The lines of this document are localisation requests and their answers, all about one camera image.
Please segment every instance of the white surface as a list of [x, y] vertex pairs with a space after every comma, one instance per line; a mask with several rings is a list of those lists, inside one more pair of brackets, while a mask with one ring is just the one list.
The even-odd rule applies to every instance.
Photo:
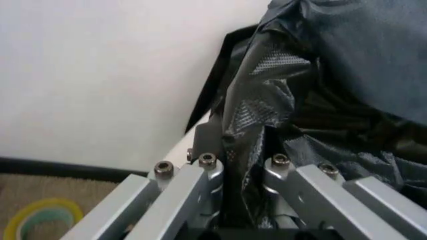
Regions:
[[269, 0], [0, 0], [0, 156], [148, 170]]

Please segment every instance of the bolt head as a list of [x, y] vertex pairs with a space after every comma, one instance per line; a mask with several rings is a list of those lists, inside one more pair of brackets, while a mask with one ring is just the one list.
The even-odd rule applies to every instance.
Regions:
[[187, 149], [187, 161], [191, 162], [193, 158], [193, 149], [192, 148], [188, 148]]
[[170, 179], [174, 176], [174, 165], [170, 161], [159, 161], [154, 166], [154, 174], [162, 179]]
[[334, 165], [330, 164], [330, 163], [320, 163], [317, 166], [322, 172], [324, 172], [326, 175], [328, 175], [329, 177], [335, 179], [338, 174], [340, 173], [340, 171], [338, 170], [338, 168], [336, 168]]
[[217, 157], [210, 152], [203, 153], [198, 157], [198, 165], [205, 169], [215, 168], [217, 166]]
[[276, 167], [287, 167], [290, 163], [288, 156], [281, 153], [274, 154], [271, 161], [271, 164]]

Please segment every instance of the black plastic bag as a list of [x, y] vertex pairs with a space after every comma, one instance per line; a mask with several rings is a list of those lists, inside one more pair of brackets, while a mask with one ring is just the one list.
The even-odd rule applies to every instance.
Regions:
[[223, 226], [274, 227], [262, 175], [275, 153], [330, 162], [346, 180], [375, 176], [427, 208], [426, 5], [270, 4], [213, 108], [223, 107]]

